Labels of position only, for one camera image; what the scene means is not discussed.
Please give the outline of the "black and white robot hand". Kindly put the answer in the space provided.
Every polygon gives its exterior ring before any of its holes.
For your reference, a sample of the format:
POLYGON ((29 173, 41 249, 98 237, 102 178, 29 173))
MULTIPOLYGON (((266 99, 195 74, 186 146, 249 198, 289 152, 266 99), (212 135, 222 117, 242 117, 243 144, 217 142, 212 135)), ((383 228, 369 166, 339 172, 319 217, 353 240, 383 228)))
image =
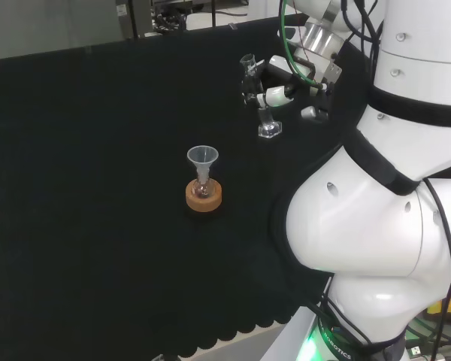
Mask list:
POLYGON ((297 91, 309 92, 315 97, 313 105, 301 110, 301 117, 313 123, 326 124, 328 112, 332 104, 334 87, 341 76, 342 69, 330 61, 324 73, 317 71, 316 65, 300 57, 293 57, 294 64, 288 65, 287 59, 274 55, 266 65, 259 66, 261 78, 271 81, 281 80, 283 83, 260 90, 256 102, 260 108, 278 108, 294 101, 297 91))

